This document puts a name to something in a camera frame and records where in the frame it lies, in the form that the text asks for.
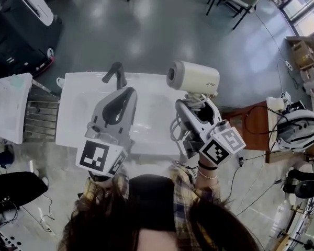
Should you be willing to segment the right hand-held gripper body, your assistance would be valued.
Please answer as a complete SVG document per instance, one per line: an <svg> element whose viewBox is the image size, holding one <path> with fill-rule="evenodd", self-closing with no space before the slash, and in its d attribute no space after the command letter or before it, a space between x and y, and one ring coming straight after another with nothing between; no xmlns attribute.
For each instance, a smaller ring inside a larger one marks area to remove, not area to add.
<svg viewBox="0 0 314 251"><path fill-rule="evenodd" d="M196 153L218 167L246 147L242 136L227 120L216 124L196 124L183 140L189 158Z"/></svg>

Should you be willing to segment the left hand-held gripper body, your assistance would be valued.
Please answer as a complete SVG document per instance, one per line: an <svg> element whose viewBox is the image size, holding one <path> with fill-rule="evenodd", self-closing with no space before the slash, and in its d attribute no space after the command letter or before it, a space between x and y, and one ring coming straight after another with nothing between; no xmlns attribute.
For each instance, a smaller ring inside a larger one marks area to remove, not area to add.
<svg viewBox="0 0 314 251"><path fill-rule="evenodd" d="M90 122L78 145L75 165L88 171L92 178L113 178L133 145L129 135L105 131Z"/></svg>

